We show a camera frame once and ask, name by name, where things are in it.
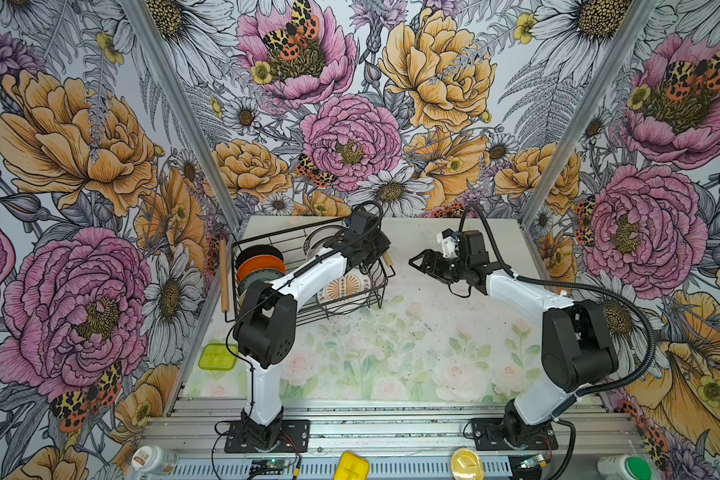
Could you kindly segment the white bottle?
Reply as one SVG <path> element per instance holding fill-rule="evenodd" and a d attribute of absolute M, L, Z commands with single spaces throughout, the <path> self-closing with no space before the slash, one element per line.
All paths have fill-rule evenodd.
<path fill-rule="evenodd" d="M 158 445 L 143 445 L 131 457 L 131 466 L 142 473 L 171 473 L 179 462 L 179 454 L 175 450 Z"/>

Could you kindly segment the yellow plastic block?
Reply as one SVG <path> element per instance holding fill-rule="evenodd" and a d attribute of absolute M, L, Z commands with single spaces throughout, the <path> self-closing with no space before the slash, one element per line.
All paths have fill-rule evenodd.
<path fill-rule="evenodd" d="M 347 451 L 339 459 L 333 480 L 367 480 L 369 473 L 369 461 Z"/>

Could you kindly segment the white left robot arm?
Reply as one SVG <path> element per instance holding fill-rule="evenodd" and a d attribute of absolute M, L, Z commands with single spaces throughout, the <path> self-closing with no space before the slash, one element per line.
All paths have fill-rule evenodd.
<path fill-rule="evenodd" d="M 228 453 L 307 448 L 306 420 L 286 422 L 280 367 L 296 344 L 296 329 L 381 303 L 391 271 L 388 237 L 339 232 L 292 271 L 272 245 L 253 245 L 236 258 L 241 293 L 231 328 L 231 353 L 250 370 L 247 404 L 227 433 Z"/>

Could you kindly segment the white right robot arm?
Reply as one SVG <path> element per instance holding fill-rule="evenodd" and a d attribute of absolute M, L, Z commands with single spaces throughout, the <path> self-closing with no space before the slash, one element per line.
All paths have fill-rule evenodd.
<path fill-rule="evenodd" d="M 618 369 L 602 307 L 511 275 L 485 254 L 447 258 L 427 249 L 408 264 L 448 286 L 464 281 L 541 328 L 542 373 L 505 406 L 502 418 L 477 418 L 470 426 L 479 450 L 555 449 L 552 422 L 577 403 L 584 388 Z"/>

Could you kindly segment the green translucent square dish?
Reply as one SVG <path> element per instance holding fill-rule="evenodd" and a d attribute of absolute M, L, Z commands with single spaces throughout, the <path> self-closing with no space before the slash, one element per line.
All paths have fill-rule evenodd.
<path fill-rule="evenodd" d="M 231 371 L 237 363 L 237 356 L 225 344 L 209 343 L 202 348 L 197 367 L 204 371 Z"/>

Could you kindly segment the aluminium corner post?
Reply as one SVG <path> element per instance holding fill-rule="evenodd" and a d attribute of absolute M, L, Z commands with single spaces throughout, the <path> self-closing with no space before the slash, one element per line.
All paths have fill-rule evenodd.
<path fill-rule="evenodd" d="M 224 215 L 232 233 L 237 234 L 242 222 L 225 180 L 211 155 L 192 105 L 186 95 L 180 76 L 173 66 L 172 56 L 163 46 L 158 29 L 152 20 L 144 1 L 126 1 L 123 9 L 135 31 L 135 36 L 146 53 L 150 67 L 155 73 L 172 111 L 176 114 L 189 146 L 197 156 L 198 162 Z"/>
<path fill-rule="evenodd" d="M 595 114 L 597 101 L 605 95 L 624 59 L 632 54 L 638 37 L 647 25 L 655 5 L 656 1 L 633 1 L 630 5 L 622 26 L 617 30 L 613 43 L 606 50 L 602 64 L 593 70 L 590 84 L 577 104 L 571 121 L 558 142 L 547 168 L 542 173 L 539 183 L 523 209 L 519 221 L 521 227 L 529 228 L 537 211 L 546 202 L 557 178 L 574 153 L 576 144 L 588 121 Z"/>

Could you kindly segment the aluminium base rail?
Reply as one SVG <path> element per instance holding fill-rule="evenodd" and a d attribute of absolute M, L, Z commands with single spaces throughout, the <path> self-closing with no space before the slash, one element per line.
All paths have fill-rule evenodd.
<path fill-rule="evenodd" d="M 600 403 L 573 407 L 561 423 L 520 447 L 501 439 L 503 411 L 495 406 L 307 401 L 287 406 L 281 439 L 261 447 L 242 435 L 242 405 L 231 399 L 181 399 L 171 415 L 149 420 L 139 441 L 177 453 L 177 476 L 192 479 L 241 478 L 255 460 L 280 462 L 284 478 L 300 460 L 301 478 L 329 479 L 345 452 L 367 459 L 373 478 L 447 478 L 450 458 L 461 448 L 479 455 L 487 475 L 514 475 L 520 461 L 534 454 L 548 454 L 559 464 L 571 437 L 576 439 L 573 466 L 646 451 L 629 416 L 608 413 Z"/>

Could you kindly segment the white plate orange sunburst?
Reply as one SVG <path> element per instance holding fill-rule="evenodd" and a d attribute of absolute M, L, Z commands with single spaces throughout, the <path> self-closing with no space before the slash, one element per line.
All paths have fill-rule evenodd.
<path fill-rule="evenodd" d="M 317 293 L 317 301 L 321 305 L 338 306 L 360 299 L 371 287 L 370 276 L 355 268 L 323 287 Z"/>

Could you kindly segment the aluminium right corner post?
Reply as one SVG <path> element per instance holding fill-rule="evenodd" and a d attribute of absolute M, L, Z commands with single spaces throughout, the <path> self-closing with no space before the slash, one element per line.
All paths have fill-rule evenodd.
<path fill-rule="evenodd" d="M 605 95 L 624 59 L 632 54 L 638 37 L 647 25 L 655 5 L 656 1 L 633 1 L 630 5 L 622 26 L 617 30 L 613 43 L 606 50 L 602 64 L 593 70 L 590 84 L 577 104 L 571 121 L 558 142 L 547 168 L 542 173 L 539 183 L 523 209 L 519 221 L 521 227 L 529 228 L 537 211 L 546 202 L 557 178 L 574 153 L 576 144 L 588 121 L 595 114 L 597 101 Z"/>

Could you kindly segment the round yellow lid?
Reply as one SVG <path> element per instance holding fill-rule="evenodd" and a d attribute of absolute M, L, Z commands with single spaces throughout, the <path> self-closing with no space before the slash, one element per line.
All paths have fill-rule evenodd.
<path fill-rule="evenodd" d="M 450 471 L 454 480 L 483 480 L 485 471 L 479 455 L 469 448 L 459 448 L 451 456 Z"/>

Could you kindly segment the black wire dish rack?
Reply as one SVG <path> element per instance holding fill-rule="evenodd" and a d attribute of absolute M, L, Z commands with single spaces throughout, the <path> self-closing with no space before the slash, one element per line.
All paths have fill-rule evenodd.
<path fill-rule="evenodd" d="M 365 202 L 354 208 L 352 212 L 358 208 L 364 208 L 379 217 L 377 228 L 369 234 L 382 231 L 384 214 L 379 203 Z M 305 263 L 272 283 L 262 281 L 253 283 L 245 291 L 243 304 L 229 324 L 236 328 L 243 322 L 253 319 L 257 314 L 273 309 L 276 303 L 284 298 L 292 299 L 295 302 L 295 309 L 299 311 L 323 287 L 349 273 L 351 270 L 346 269 L 347 260 L 344 257 L 344 250 L 355 240 L 365 237 L 354 237 L 348 233 L 347 226 L 350 215 L 341 219 L 343 228 L 327 237 L 321 248 Z M 370 275 L 382 257 L 369 269 L 357 269 Z"/>

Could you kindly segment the green white button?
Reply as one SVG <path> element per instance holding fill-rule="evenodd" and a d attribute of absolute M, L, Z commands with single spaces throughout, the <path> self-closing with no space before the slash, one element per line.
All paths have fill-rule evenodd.
<path fill-rule="evenodd" d="M 606 456 L 597 461 L 603 480 L 651 480 L 653 470 L 642 457 L 633 455 Z"/>

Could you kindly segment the aluminium left corner post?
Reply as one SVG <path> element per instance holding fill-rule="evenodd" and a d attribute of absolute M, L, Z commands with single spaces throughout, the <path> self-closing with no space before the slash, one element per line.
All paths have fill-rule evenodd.
<path fill-rule="evenodd" d="M 135 31 L 135 36 L 146 53 L 150 67 L 155 73 L 172 111 L 176 114 L 189 146 L 197 156 L 198 162 L 224 215 L 232 233 L 237 234 L 242 222 L 225 180 L 211 155 L 192 105 L 186 95 L 180 76 L 173 66 L 172 56 L 163 46 L 158 29 L 152 20 L 144 1 L 126 1 L 123 9 Z"/>

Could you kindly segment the teal patterned plate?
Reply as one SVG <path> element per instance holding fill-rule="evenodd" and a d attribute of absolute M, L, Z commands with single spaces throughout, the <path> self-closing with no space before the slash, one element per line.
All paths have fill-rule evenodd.
<path fill-rule="evenodd" d="M 243 294 L 256 281 L 271 283 L 279 278 L 282 278 L 283 276 L 284 273 L 276 268 L 258 269 L 245 276 L 239 282 L 238 291 Z"/>

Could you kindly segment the black plate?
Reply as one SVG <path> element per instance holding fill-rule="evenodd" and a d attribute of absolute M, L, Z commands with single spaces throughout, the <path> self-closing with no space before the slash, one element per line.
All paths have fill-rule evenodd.
<path fill-rule="evenodd" d="M 272 256 L 283 261 L 283 254 L 272 245 L 252 245 L 243 249 L 235 258 L 235 267 L 240 268 L 246 261 L 257 256 Z"/>

